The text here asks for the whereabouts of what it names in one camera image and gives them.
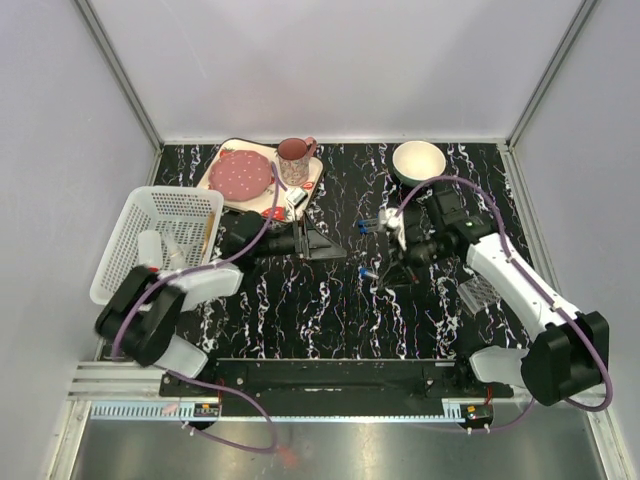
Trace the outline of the white wash bottle red cap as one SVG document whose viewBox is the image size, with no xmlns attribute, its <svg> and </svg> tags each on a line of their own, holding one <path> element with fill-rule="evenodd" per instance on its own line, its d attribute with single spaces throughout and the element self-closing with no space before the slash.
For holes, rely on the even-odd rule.
<svg viewBox="0 0 640 480">
<path fill-rule="evenodd" d="M 137 237 L 138 264 L 157 272 L 163 265 L 162 239 L 155 230 L 144 230 Z"/>
</svg>

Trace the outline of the clear plastic funnel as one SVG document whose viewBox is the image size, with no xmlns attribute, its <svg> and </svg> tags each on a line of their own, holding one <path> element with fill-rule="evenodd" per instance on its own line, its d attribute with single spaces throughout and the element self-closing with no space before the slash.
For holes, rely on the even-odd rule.
<svg viewBox="0 0 640 480">
<path fill-rule="evenodd" d="M 162 239 L 166 245 L 169 264 L 174 268 L 181 268 L 185 264 L 185 255 L 181 246 L 173 235 L 167 231 L 162 233 Z"/>
</svg>

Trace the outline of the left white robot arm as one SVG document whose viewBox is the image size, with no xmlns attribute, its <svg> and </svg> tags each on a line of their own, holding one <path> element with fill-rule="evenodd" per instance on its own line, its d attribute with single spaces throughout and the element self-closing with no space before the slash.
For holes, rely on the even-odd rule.
<svg viewBox="0 0 640 480">
<path fill-rule="evenodd" d="M 235 295 L 258 259 L 295 255 L 329 261 L 347 255 L 308 215 L 272 230 L 253 211 L 235 217 L 220 250 L 220 259 L 178 274 L 160 274 L 142 265 L 132 268 L 96 319 L 95 332 L 142 367 L 178 373 L 190 393 L 203 396 L 214 388 L 216 372 L 203 350 L 176 334 L 182 314 Z"/>
</svg>

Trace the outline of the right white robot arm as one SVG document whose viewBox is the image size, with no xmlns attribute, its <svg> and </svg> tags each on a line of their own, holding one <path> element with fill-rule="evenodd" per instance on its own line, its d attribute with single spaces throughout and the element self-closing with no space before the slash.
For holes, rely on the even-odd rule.
<svg viewBox="0 0 640 480">
<path fill-rule="evenodd" d="M 418 281 L 417 271 L 458 258 L 474 271 L 458 289 L 468 308 L 503 300 L 524 326 L 531 344 L 524 349 L 487 346 L 471 353 L 454 371 L 454 384 L 476 396 L 490 383 L 526 389 L 538 403 L 551 406 L 601 385 L 607 408 L 612 400 L 608 372 L 609 324 L 597 311 L 584 313 L 553 290 L 517 252 L 496 216 L 471 216 L 456 193 L 445 190 L 427 200 L 431 233 L 407 213 L 407 205 L 386 208 L 361 232 L 386 231 L 391 263 L 378 284 Z"/>
</svg>

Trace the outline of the wooden test tube clamp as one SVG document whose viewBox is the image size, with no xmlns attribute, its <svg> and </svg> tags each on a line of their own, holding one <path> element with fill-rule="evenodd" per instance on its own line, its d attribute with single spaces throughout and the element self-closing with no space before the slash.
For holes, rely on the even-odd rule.
<svg viewBox="0 0 640 480">
<path fill-rule="evenodd" d="M 216 220 L 216 212 L 212 211 L 207 218 L 207 222 L 204 229 L 203 244 L 201 249 L 202 256 L 206 255 L 206 252 L 211 240 L 215 220 Z"/>
</svg>

